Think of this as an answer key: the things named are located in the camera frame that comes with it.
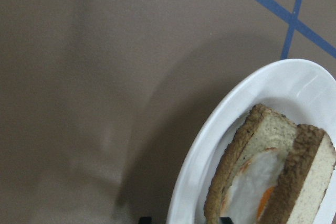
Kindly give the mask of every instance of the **egg white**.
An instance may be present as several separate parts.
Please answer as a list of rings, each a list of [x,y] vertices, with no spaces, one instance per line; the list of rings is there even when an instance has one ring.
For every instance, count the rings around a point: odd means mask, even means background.
[[[254,224],[264,192],[277,185],[284,167],[280,150],[270,148],[255,154],[233,179],[221,209],[221,217],[230,217],[234,224]]]

